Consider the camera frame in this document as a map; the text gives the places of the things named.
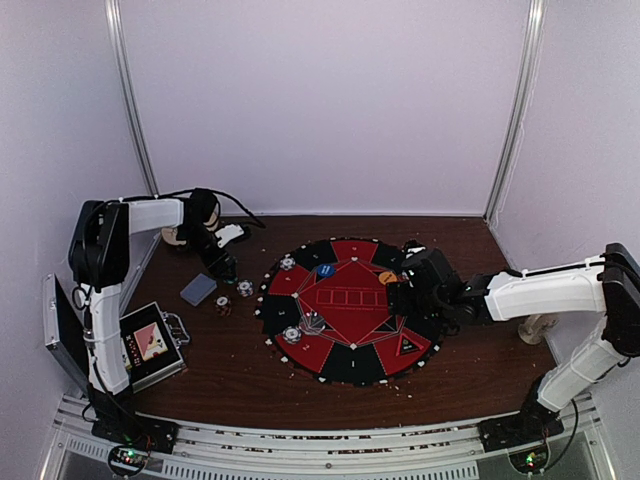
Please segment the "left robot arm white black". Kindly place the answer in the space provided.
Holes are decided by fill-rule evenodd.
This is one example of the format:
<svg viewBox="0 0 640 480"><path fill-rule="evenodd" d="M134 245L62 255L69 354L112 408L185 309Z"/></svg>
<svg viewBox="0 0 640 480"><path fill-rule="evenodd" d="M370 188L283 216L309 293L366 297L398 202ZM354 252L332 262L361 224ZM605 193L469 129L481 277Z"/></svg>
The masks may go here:
<svg viewBox="0 0 640 480"><path fill-rule="evenodd" d="M216 279L236 279L236 260L226 247L248 238L264 223L254 214L246 223L210 228L222 192L192 188L153 196L88 200L80 210L68 262L80 290L84 311L83 340L88 354L89 399L95 430L118 443L143 440L157 445L168 425L153 429L134 411L133 389L121 351L120 296L130 268L130 238L147 231L174 228Z"/></svg>

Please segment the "blue small blind button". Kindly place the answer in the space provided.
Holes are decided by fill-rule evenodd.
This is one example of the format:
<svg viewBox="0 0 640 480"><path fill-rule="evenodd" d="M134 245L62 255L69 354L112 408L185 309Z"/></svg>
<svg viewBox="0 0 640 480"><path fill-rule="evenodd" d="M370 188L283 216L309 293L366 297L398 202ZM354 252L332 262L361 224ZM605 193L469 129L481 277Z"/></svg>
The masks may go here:
<svg viewBox="0 0 640 480"><path fill-rule="evenodd" d="M321 264L317 267L316 273L322 278L328 278L335 274L335 267L332 264Z"/></svg>

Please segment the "orange big blind button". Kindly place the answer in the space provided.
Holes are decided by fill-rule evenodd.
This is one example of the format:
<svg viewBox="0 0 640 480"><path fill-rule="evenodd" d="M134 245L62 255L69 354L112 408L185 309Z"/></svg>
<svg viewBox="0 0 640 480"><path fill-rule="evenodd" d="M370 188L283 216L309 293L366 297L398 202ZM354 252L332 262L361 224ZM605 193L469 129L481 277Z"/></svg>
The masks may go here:
<svg viewBox="0 0 640 480"><path fill-rule="evenodd" d="M398 276L393 271L383 271L378 275L378 280L382 285L396 283Z"/></svg>

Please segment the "clear acrylic dealer button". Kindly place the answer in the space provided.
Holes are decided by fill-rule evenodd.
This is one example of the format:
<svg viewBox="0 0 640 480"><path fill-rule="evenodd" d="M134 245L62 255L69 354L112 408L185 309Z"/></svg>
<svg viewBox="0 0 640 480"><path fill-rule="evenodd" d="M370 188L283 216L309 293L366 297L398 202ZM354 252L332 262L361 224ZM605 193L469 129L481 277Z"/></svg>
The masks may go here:
<svg viewBox="0 0 640 480"><path fill-rule="evenodd" d="M326 328L326 320L316 311L310 311L301 317L300 330L306 335L319 335Z"/></svg>

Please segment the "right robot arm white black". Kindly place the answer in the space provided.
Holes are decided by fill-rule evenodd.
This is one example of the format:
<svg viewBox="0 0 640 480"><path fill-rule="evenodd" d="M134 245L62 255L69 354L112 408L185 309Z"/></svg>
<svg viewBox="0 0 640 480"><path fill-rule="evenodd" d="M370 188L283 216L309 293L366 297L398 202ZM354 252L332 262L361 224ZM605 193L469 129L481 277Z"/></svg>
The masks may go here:
<svg viewBox="0 0 640 480"><path fill-rule="evenodd" d="M479 423L485 451L562 433L559 413L612 368L639 354L639 265L621 243L579 263L505 269L462 281L438 249L415 241L403 250L398 279L386 285L389 311L421 326L489 325L519 319L534 333L569 312L599 322L554 369L531 385L520 410Z"/></svg>

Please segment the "black triangle all-in marker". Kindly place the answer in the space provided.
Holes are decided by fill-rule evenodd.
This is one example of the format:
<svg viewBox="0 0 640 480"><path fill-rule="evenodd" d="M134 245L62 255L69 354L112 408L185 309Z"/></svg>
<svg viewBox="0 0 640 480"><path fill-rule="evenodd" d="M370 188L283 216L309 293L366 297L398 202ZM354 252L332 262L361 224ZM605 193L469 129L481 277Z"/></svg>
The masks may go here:
<svg viewBox="0 0 640 480"><path fill-rule="evenodd" d="M422 345L420 345L419 343L414 342L407 335L402 334L399 337L399 342L398 342L398 346L397 346L396 355L397 356L408 355L408 354L414 353L416 351L421 351L422 349L423 349Z"/></svg>

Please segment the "blue white poker chip stack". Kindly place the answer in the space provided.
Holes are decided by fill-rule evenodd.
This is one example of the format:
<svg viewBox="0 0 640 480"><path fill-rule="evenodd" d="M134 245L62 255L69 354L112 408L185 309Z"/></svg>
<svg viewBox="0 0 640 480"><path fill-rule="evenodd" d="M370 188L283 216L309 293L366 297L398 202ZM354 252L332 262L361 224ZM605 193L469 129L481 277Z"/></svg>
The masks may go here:
<svg viewBox="0 0 640 480"><path fill-rule="evenodd" d="M254 284L247 279L239 280L236 285L236 290L242 298L248 298L254 294Z"/></svg>

